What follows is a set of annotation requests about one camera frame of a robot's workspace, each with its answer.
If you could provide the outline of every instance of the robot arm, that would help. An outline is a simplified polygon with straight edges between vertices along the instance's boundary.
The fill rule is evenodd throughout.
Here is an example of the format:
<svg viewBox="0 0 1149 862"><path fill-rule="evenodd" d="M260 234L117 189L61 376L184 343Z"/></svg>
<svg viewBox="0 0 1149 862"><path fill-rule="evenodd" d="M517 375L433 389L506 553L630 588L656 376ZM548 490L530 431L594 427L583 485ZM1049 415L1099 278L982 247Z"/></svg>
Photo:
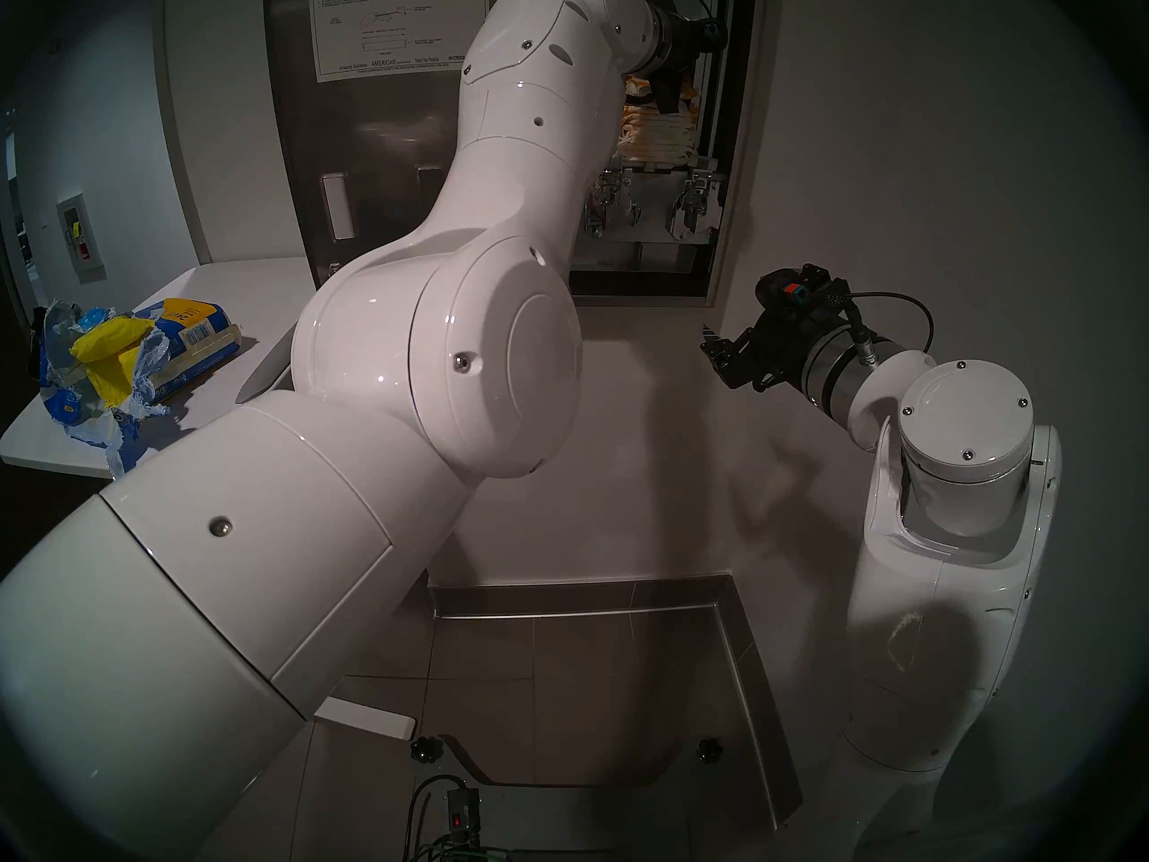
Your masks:
<svg viewBox="0 0 1149 862"><path fill-rule="evenodd" d="M141 464L0 585L0 707L95 831L144 856L194 847L479 483L558 449L583 199L615 148L623 74L677 74L691 30L645 0L499 0L434 209L316 293L295 391Z"/></svg>
<svg viewBox="0 0 1149 862"><path fill-rule="evenodd" d="M1034 425L1010 371L903 349L865 326L849 286L824 269L781 269L755 292L762 317L737 340L704 331L716 372L731 387L788 383L874 452L846 623L848 715L822 785L772 847L774 859L847 860L864 834L924 825L1005 677L1049 538L1061 445Z"/></svg>

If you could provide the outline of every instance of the sticker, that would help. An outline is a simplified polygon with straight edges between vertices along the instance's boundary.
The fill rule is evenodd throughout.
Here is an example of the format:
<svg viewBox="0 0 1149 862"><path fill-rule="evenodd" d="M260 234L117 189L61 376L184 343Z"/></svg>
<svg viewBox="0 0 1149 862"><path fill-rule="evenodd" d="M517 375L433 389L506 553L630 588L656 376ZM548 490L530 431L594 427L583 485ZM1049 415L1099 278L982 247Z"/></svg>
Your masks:
<svg viewBox="0 0 1149 862"><path fill-rule="evenodd" d="M215 314L215 306L194 299L163 300L163 315L168 321L177 321L184 326Z"/></svg>
<svg viewBox="0 0 1149 862"><path fill-rule="evenodd" d="M315 78L461 70L487 0L309 0Z"/></svg>
<svg viewBox="0 0 1149 862"><path fill-rule="evenodd" d="M202 343L215 331L211 329L211 322L203 320L198 324L194 324L186 330L179 331L179 338L184 340L184 345L191 348L196 343Z"/></svg>

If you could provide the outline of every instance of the cylindrical joint cover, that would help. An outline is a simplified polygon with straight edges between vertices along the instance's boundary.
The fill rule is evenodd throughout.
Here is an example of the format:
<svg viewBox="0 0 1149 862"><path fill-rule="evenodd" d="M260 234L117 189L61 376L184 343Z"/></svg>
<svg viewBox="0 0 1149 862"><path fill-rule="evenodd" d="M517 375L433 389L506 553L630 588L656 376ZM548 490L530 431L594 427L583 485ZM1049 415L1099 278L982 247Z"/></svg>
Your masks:
<svg viewBox="0 0 1149 862"><path fill-rule="evenodd" d="M923 374L899 407L910 482L926 515L971 537L1002 525L1033 447L1033 405L1013 374L951 361Z"/></svg>

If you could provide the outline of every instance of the white table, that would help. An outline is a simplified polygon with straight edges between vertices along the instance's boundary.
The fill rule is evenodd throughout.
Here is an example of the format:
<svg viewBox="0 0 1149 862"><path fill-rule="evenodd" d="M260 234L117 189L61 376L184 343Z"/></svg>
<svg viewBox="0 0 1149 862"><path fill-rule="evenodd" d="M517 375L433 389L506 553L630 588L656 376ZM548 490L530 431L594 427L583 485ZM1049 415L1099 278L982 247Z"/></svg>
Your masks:
<svg viewBox="0 0 1149 862"><path fill-rule="evenodd" d="M214 262L188 269L139 303L139 308L165 297L216 302L244 331L239 355L218 367L200 383L164 401L169 417L146 420L140 434L149 449L141 460L171 444L184 432L199 429L236 407L236 395L271 347L299 320L315 294L306 259L260 259L249 262ZM0 438L0 459L6 463L53 472L110 478L103 451L69 438L53 422L39 395L33 398Z"/></svg>

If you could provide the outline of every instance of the wall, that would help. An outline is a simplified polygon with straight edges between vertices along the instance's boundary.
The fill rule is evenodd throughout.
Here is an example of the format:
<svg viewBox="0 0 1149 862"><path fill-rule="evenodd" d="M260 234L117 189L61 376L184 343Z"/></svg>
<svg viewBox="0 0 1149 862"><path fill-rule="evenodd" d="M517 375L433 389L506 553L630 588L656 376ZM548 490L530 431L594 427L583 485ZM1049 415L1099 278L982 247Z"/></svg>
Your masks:
<svg viewBox="0 0 1149 862"><path fill-rule="evenodd" d="M157 106L152 0L76 0L33 49L16 108L20 193L49 298L131 308L196 264ZM83 192L107 278L80 284L55 205Z"/></svg>
<svg viewBox="0 0 1149 862"><path fill-rule="evenodd" d="M939 360L1008 365L1065 448L1011 676L939 798L943 814L1019 803L1081 764L1146 672L1146 129L1047 0L781 0L774 23L719 309L583 309L571 439L480 487L432 577L733 569L809 788L841 716L871 461L793 390L726 391L700 324L737 334L757 277L804 261L918 295ZM911 307L864 311L924 339Z"/></svg>
<svg viewBox="0 0 1149 862"><path fill-rule="evenodd" d="M263 34L263 0L164 0L182 166L213 262L303 255Z"/></svg>

